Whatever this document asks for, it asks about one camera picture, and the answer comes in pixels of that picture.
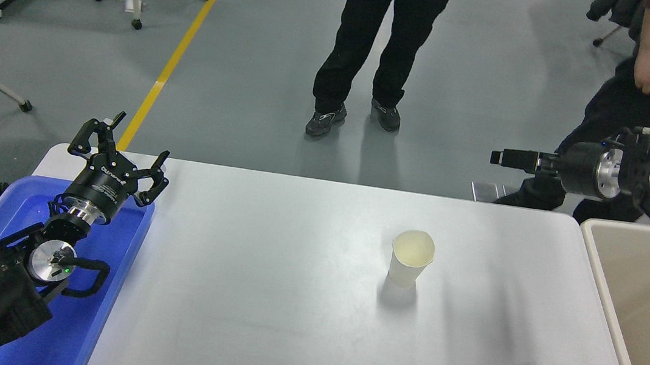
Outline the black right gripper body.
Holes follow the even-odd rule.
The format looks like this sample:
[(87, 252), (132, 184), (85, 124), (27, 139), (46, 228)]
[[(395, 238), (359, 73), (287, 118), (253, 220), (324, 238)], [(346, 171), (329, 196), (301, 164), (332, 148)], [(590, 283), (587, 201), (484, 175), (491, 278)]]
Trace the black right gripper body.
[(567, 193), (598, 199), (596, 171), (607, 148), (593, 142), (577, 142), (556, 161), (558, 178)]

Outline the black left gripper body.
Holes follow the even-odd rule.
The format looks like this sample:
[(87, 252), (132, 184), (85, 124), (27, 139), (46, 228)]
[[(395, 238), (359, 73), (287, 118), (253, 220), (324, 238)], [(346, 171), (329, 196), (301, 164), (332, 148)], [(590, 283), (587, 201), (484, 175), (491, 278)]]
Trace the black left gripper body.
[(125, 174), (136, 169), (128, 158), (118, 154), (96, 153), (87, 159), (86, 167), (69, 189), (69, 198), (88, 201), (103, 215), (114, 216), (128, 196), (137, 191), (137, 181)]

